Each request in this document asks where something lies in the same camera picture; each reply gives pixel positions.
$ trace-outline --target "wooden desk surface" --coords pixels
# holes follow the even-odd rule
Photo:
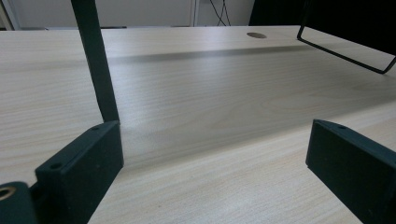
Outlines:
[[[395,149],[396,69],[380,76],[297,31],[104,30],[125,167],[90,223],[360,223],[306,168],[310,127],[339,122]],[[0,180],[32,185],[101,116],[78,31],[0,32],[0,48]]]

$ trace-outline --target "black metal bracket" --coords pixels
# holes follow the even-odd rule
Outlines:
[[[123,166],[120,124],[90,128],[35,169],[0,186],[0,223],[87,223]]]
[[[314,120],[306,164],[363,223],[396,223],[396,152]]]
[[[123,166],[120,118],[94,0],[71,0],[105,123],[35,169],[37,182],[0,186],[1,224],[87,223]]]
[[[373,72],[376,72],[376,73],[382,74],[382,75],[386,74],[393,67],[393,65],[396,64],[396,57],[394,57],[393,60],[389,63],[389,65],[384,70],[381,70],[381,69],[372,67],[371,65],[368,65],[366,63],[361,63],[361,62],[359,62],[357,60],[351,59],[351,58],[349,58],[349,57],[347,57],[345,55],[342,55],[340,53],[334,52],[333,50],[323,48],[322,46],[319,46],[319,45],[314,44],[314,43],[312,43],[312,42],[310,42],[308,40],[303,39],[302,38],[303,31],[304,31],[304,28],[305,28],[305,26],[306,26],[306,24],[308,22],[309,16],[311,14],[312,5],[313,5],[313,1],[312,0],[307,0],[306,5],[305,5],[303,22],[302,22],[300,30],[299,30],[299,32],[297,34],[297,39],[298,40],[300,40],[303,43],[305,43],[307,45],[310,45],[310,46],[312,46],[314,48],[321,49],[321,50],[323,50],[325,52],[328,52],[328,53],[330,53],[330,54],[332,54],[334,56],[337,56],[339,58],[342,58],[342,59],[347,60],[347,61],[349,61],[351,63],[357,64],[357,65],[359,65],[361,67],[364,67],[366,69],[369,69],[369,70],[371,70]]]

